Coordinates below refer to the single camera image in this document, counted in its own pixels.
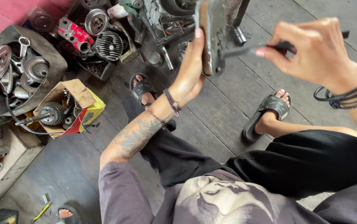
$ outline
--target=fingernail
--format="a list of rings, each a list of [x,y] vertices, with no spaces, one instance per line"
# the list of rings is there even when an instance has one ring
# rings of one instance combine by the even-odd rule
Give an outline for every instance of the fingernail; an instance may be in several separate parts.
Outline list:
[[[264,52],[262,52],[262,51],[256,51],[256,52],[255,52],[255,55],[258,56],[258,57],[264,57]]]
[[[196,28],[195,29],[195,38],[201,38],[201,35],[202,35],[201,28]]]

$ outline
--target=tattoo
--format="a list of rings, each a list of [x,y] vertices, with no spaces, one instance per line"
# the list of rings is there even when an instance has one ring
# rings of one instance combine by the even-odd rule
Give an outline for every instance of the tattoo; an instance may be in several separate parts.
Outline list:
[[[171,115],[162,121],[166,122],[170,117]],[[137,152],[144,148],[159,129],[161,129],[161,122],[143,112],[122,129],[114,140],[112,140],[111,144],[114,145],[115,155],[124,159],[132,158]]]

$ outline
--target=cardboard box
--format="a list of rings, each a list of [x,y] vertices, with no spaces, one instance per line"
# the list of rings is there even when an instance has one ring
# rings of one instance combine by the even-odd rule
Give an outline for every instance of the cardboard box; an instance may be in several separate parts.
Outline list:
[[[78,80],[73,79],[65,82],[59,82],[51,91],[46,95],[39,106],[33,111],[35,115],[39,114],[40,108],[48,102],[58,102],[62,103],[64,99],[64,91],[67,89],[73,98],[76,99],[82,111],[79,113],[75,122],[71,127],[65,131],[61,125],[46,125],[40,123],[42,127],[48,132],[64,132],[63,134],[52,134],[50,135],[53,139],[62,135],[69,135],[74,133],[79,133],[84,131],[83,125],[91,124],[98,115],[105,109],[104,102],[98,98],[90,89],[88,89],[84,84]]]

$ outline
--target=pink wall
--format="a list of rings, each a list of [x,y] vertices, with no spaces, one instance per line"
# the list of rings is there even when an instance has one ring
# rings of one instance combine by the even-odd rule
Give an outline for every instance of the pink wall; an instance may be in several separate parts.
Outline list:
[[[21,25],[27,13],[37,6],[57,20],[64,16],[72,0],[0,0],[0,33],[10,24]]]

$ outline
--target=sandal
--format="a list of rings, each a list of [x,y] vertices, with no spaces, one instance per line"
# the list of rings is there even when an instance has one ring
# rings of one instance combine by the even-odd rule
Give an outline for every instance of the sandal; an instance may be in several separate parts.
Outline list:
[[[134,86],[134,79],[138,74],[141,75],[143,79],[138,81],[136,86]],[[148,76],[146,76],[145,74],[142,73],[134,74],[130,79],[129,85],[130,85],[131,94],[133,94],[133,96],[137,99],[137,101],[143,106],[145,105],[141,103],[141,98],[143,97],[144,94],[151,93],[155,99],[158,98],[156,96],[156,90],[154,85],[151,83]]]
[[[82,221],[80,219],[79,214],[77,213],[77,211],[72,206],[63,205],[63,206],[59,207],[58,208],[58,214],[59,214],[59,211],[61,209],[69,210],[72,213],[72,216],[69,216],[67,218],[60,218],[60,219],[58,219],[57,223],[58,222],[62,222],[62,223],[65,223],[65,224],[82,224]]]
[[[263,100],[263,102],[260,104],[258,111],[256,111],[252,119],[243,129],[243,136],[246,138],[246,140],[250,142],[256,142],[258,139],[260,139],[262,134],[260,135],[255,132],[255,126],[267,109],[273,109],[277,111],[279,121],[284,120],[289,115],[289,112],[292,108],[292,98],[290,95],[288,96],[288,101],[290,105],[290,107],[288,108],[286,103],[281,98],[275,96],[279,90],[274,91]]]

